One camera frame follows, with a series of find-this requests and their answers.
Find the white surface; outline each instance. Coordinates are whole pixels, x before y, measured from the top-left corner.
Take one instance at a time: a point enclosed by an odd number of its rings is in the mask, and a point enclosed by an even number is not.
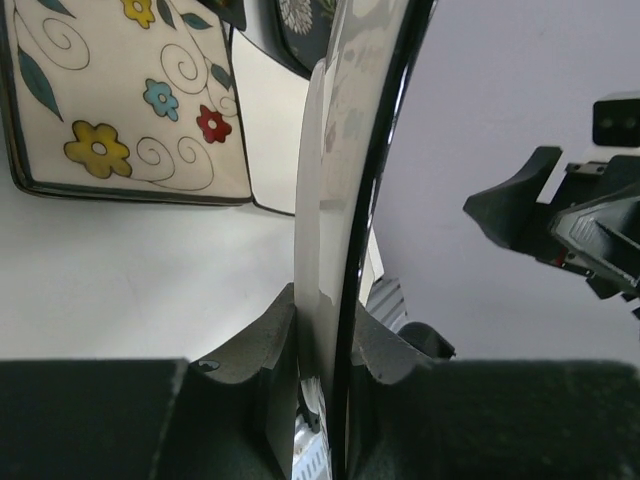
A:
[[[2,141],[0,258],[0,357],[195,358],[293,279],[293,219],[31,197]]]
[[[378,242],[376,236],[371,230],[369,235],[369,244],[367,245],[367,254],[364,258],[364,265],[362,267],[362,279],[360,280],[360,293],[358,299],[363,305],[367,304],[369,294],[371,293],[371,287],[376,280],[379,280],[384,275],[384,268],[382,266],[382,258],[380,257],[380,250],[378,249]]]
[[[294,213],[298,149],[309,82],[262,53],[236,32],[233,68],[257,202]]]
[[[462,212],[538,145],[564,148],[558,171],[582,159],[593,102],[640,87],[639,16],[634,0],[439,2],[375,226],[410,317],[437,328],[459,358],[640,364],[636,303],[599,301],[580,277],[498,249]]]

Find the white backdrop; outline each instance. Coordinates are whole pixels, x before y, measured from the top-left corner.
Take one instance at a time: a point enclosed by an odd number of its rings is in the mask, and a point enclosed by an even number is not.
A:
[[[195,358],[293,279],[292,218],[31,197],[0,152],[1,358]]]
[[[580,277],[494,247],[462,212],[538,145],[564,148],[559,170],[581,160],[593,102],[640,90],[637,18],[634,0],[440,0],[375,228],[409,314],[440,330],[460,358],[640,364],[637,304],[598,301]]]

